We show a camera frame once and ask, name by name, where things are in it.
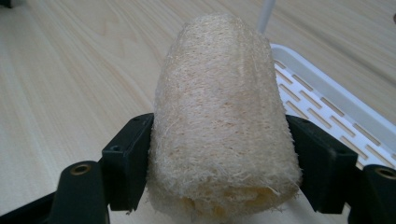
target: plastic tray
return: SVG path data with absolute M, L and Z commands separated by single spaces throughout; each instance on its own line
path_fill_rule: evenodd
M 395 169 L 396 128 L 297 52 L 272 44 L 287 114 L 309 119 L 359 154 L 357 166 Z

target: white plastic basket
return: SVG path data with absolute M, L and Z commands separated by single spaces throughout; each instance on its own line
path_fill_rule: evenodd
M 272 44 L 287 114 L 308 119 L 359 154 L 358 167 L 396 167 L 396 127 L 297 52 Z

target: beige loofah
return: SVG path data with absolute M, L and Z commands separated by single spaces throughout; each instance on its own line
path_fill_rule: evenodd
M 211 223 L 277 207 L 298 190 L 269 43 L 240 19 L 215 14 L 185 25 L 163 66 L 154 115 L 154 208 Z

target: loofah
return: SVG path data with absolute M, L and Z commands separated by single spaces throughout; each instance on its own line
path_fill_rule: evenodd
M 149 199 L 181 223 L 276 208 L 298 190 L 269 42 L 240 19 L 214 14 L 184 26 L 158 81 L 154 116 Z

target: light wood surface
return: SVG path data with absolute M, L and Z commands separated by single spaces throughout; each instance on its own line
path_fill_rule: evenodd
M 151 112 L 163 59 L 185 21 L 229 12 L 255 27 L 261 0 L 28 0 L 0 8 L 0 215 L 56 190 L 77 161 L 97 161 L 132 117 Z M 278 0 L 274 43 L 302 54 L 396 123 L 394 0 Z M 347 223 L 304 196 L 237 223 Z M 112 223 L 172 223 L 147 199 Z

